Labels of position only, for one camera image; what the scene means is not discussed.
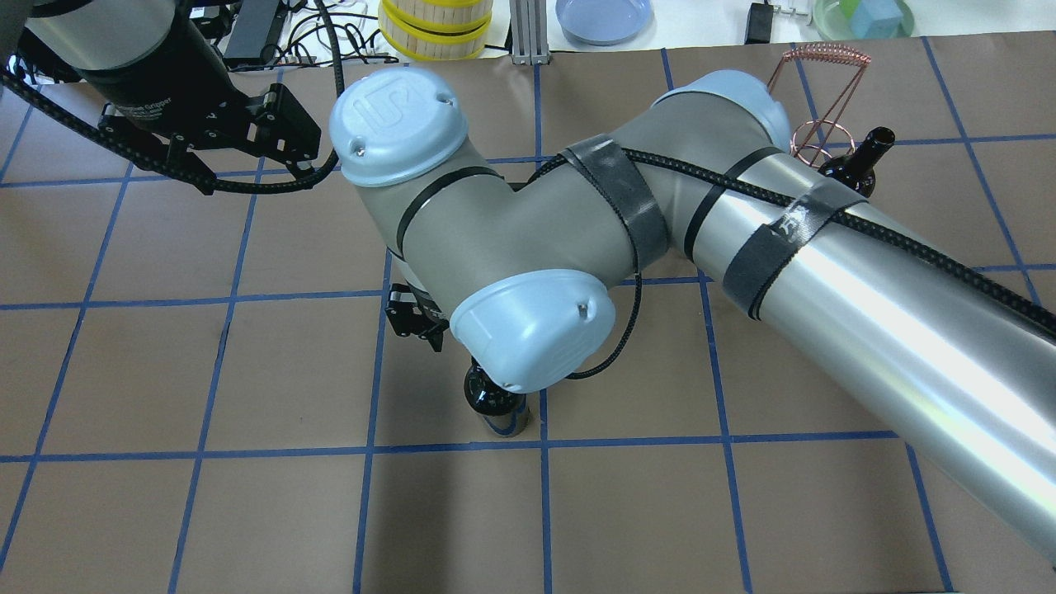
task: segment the green block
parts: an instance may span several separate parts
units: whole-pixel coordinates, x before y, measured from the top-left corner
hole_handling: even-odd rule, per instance
[[[862,0],[840,0],[840,12],[844,14],[848,19],[857,10],[857,5],[862,3]]]

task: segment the copper wire wine holder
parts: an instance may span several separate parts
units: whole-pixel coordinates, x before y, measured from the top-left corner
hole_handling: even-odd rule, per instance
[[[844,114],[844,110],[847,109],[847,104],[850,103],[851,96],[854,94],[855,89],[857,89],[859,82],[862,81],[862,77],[865,75],[865,69],[869,66],[869,62],[872,61],[872,58],[870,58],[867,54],[843,43],[833,43],[830,41],[805,43],[794,50],[789,50],[788,52],[781,54],[781,59],[777,62],[777,68],[774,69],[774,73],[770,76],[770,82],[767,83],[767,89],[771,93],[774,92],[774,87],[777,86],[777,78],[781,74],[781,69],[785,68],[785,64],[791,61],[826,62],[851,66],[855,68],[854,75],[851,76],[850,81],[846,87],[844,87],[844,90],[840,92],[836,99],[832,101],[832,105],[828,110],[826,110],[825,114],[817,119],[809,119],[796,127],[795,131],[792,133],[792,140],[789,145],[792,156],[795,156],[811,167],[819,166],[821,164],[816,164],[818,156],[824,155],[826,160],[832,157],[832,154],[825,149],[825,146],[832,138],[833,132],[836,131],[847,136],[850,145],[847,152],[853,152],[855,148],[854,138],[851,136],[851,133],[847,130],[847,128],[840,125],[840,117]],[[804,128],[807,128],[807,133],[800,141],[799,134]],[[813,151],[810,159],[807,159],[804,151]]]

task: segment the green plate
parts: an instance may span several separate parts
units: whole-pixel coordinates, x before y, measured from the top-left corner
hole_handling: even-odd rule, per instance
[[[902,10],[902,24],[891,34],[891,39],[895,37],[909,37],[913,32],[916,21],[913,12],[906,6],[903,0],[894,0]],[[844,39],[855,39],[851,33],[851,26],[847,22],[847,17],[840,11],[840,0],[817,0],[814,4],[814,26],[826,41],[841,41]]]

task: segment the light blue joint cap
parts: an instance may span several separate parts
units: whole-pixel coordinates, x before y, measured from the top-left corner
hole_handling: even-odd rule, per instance
[[[770,136],[775,147],[789,151],[792,126],[785,107],[774,100],[767,86],[758,78],[739,70],[716,70],[695,81],[667,91],[653,105],[679,93],[709,93],[730,99],[752,114]]]
[[[451,333],[503,388],[521,394],[561,382],[597,351],[616,322],[605,285],[571,270],[499,280],[463,301]]]
[[[341,172],[363,187],[391,186],[444,163],[466,141],[458,97],[438,75],[388,68],[338,97],[329,122]]]

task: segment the silver robotic arm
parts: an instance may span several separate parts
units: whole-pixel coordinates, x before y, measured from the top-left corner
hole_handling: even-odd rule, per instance
[[[513,192],[429,72],[372,74],[331,118],[415,295],[498,386],[534,391],[582,365],[614,324],[606,287],[672,245],[1056,561],[1056,340],[892,245],[912,234],[777,150],[788,131],[761,82],[720,71]],[[678,171],[693,166],[796,200]]]

